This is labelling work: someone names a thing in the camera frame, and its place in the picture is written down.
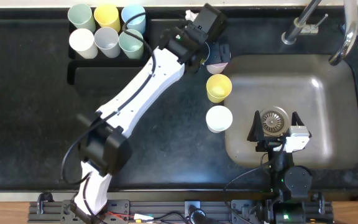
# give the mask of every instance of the white cup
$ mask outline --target white cup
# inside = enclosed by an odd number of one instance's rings
[[[137,30],[127,30],[143,39],[142,34]],[[119,46],[130,59],[140,59],[143,56],[143,42],[137,40],[125,32],[119,35]]]
[[[68,10],[67,17],[77,29],[88,29],[91,32],[96,30],[92,9],[86,4],[76,4],[71,7]]]
[[[109,58],[115,58],[121,53],[118,45],[118,33],[110,27],[98,29],[94,34],[94,43]]]
[[[212,64],[212,65],[207,65],[206,69],[213,75],[221,74],[223,72],[224,68],[226,68],[226,65],[228,65],[228,62],[217,63],[217,64]]]
[[[205,120],[210,131],[220,133],[230,127],[233,122],[233,115],[225,106],[213,106],[206,113]]]
[[[98,48],[94,44],[94,37],[88,29],[77,29],[71,33],[68,39],[70,47],[78,52],[83,58],[95,58],[98,54]]]
[[[145,12],[145,9],[140,5],[130,5],[126,6],[121,11],[121,17],[124,22],[127,22],[133,16],[136,16],[140,13]],[[134,20],[130,21],[127,25],[128,29],[134,29],[139,31],[141,34],[144,34],[146,31],[146,16],[139,16]]]

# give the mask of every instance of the wall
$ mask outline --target wall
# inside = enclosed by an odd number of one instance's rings
[[[103,2],[113,2],[117,6],[202,6],[205,2],[214,6],[305,6],[310,0],[0,0],[0,7],[70,7],[77,3],[96,6]],[[322,0],[320,5],[343,5],[343,0]]]

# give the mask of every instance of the blue cup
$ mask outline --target blue cup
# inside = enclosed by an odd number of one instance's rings
[[[136,16],[142,12],[145,12],[145,9],[140,5],[130,5],[126,6],[122,12],[121,17],[124,22],[127,22],[130,18],[133,16]],[[128,29],[134,29],[139,31],[141,34],[144,34],[146,31],[146,16],[139,16],[138,18],[135,18],[134,20],[130,21],[128,23]]]

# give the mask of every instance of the sink basin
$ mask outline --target sink basin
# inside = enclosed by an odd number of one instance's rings
[[[260,164],[263,152],[247,141],[255,111],[268,122],[265,135],[279,134],[298,112],[312,134],[296,165],[312,169],[351,169],[358,165],[358,103],[351,68],[333,67],[328,55],[243,55],[226,67],[232,92],[224,105],[233,114],[226,151],[240,166]]]

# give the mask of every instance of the sink drain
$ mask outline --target sink drain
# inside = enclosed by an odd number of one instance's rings
[[[287,113],[277,106],[263,110],[260,113],[260,118],[265,134],[271,136],[279,136],[284,133],[288,129],[290,121]]]

